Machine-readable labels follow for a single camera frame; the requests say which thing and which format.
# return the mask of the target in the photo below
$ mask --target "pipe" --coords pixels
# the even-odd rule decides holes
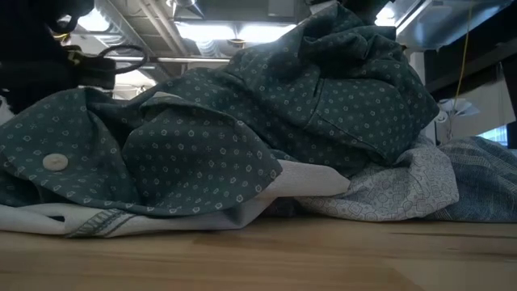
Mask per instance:
[[[176,16],[176,11],[178,10],[178,3],[173,0],[167,0],[166,2],[167,6],[171,8],[172,10],[172,17],[174,18]]]
[[[167,17],[163,14],[163,10],[160,9],[155,0],[149,0],[149,4],[151,8],[153,8],[154,13],[160,19],[163,24],[163,27],[169,32],[169,36],[172,37],[172,40],[178,45],[179,51],[182,56],[188,56],[188,50],[185,48],[183,44],[183,38],[179,35],[178,28],[174,24],[170,24]]]
[[[125,62],[137,62],[141,61],[142,57],[120,57],[120,56],[109,56],[115,61],[125,61]],[[208,57],[149,57],[149,63],[192,63],[192,62],[216,62],[227,64],[229,63],[229,59],[225,58],[208,58]]]
[[[175,53],[179,56],[184,55],[182,50],[178,47],[178,45],[176,45],[176,43],[174,42],[172,37],[170,37],[170,35],[168,35],[167,32],[165,32],[163,30],[160,23],[154,18],[154,15],[151,13],[149,8],[147,8],[147,5],[145,5],[144,1],[143,0],[136,0],[136,1],[137,1],[138,6],[140,7],[140,9],[142,9],[142,12],[144,12],[145,16],[147,16],[149,21],[153,24],[154,28],[156,28],[156,30],[158,31],[158,33],[160,34],[162,39],[167,43],[167,45],[169,46],[169,49],[173,53]]]

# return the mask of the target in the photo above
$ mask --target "yellow cord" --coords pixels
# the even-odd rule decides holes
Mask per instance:
[[[66,37],[68,35],[68,33],[63,33],[62,35],[59,35],[59,36],[54,36],[55,39],[60,39],[62,37]]]
[[[467,34],[465,36],[465,44],[464,44],[464,47],[463,47],[463,59],[461,61],[460,80],[458,81],[458,87],[456,88],[456,95],[454,96],[454,101],[452,103],[452,115],[449,117],[449,132],[448,132],[448,139],[449,140],[452,139],[452,120],[454,119],[454,116],[455,116],[456,101],[458,100],[458,97],[460,96],[461,82],[463,81],[463,75],[465,73],[465,62],[466,62],[466,59],[467,59],[467,48],[469,46],[469,33],[470,33],[470,23],[472,22],[473,4],[474,4],[474,1],[470,0],[469,20],[467,22]]]

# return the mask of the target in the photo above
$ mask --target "polka dot pattern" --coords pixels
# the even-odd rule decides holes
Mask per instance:
[[[242,121],[163,94],[120,103],[90,89],[57,93],[2,126],[0,150],[0,204],[10,206],[194,215],[241,204],[282,171]],[[44,167],[55,153],[68,160],[61,171]]]
[[[394,39],[335,5],[128,102],[49,96],[0,129],[0,204],[193,215],[256,196],[280,175],[277,159],[345,176],[389,165],[438,113]],[[66,169],[41,166],[53,153]]]

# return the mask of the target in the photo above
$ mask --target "light blue patterned fabric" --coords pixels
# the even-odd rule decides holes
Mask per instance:
[[[357,221],[425,217],[458,201],[451,162],[425,137],[419,137],[392,167],[371,162],[350,181],[344,194],[296,200],[310,212]]]
[[[450,141],[439,149],[451,159],[460,201],[427,219],[517,222],[517,157],[481,137]]]

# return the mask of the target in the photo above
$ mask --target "white fabric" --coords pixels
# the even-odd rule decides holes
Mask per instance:
[[[280,161],[282,174],[254,199],[225,211],[190,217],[151,218],[126,213],[106,219],[92,235],[114,237],[163,230],[232,230],[252,222],[277,197],[334,196],[347,191],[350,181],[332,168]],[[31,205],[20,208],[0,205],[0,230],[35,234],[75,235],[95,224],[105,209],[72,204]],[[51,217],[62,217],[58,221]]]

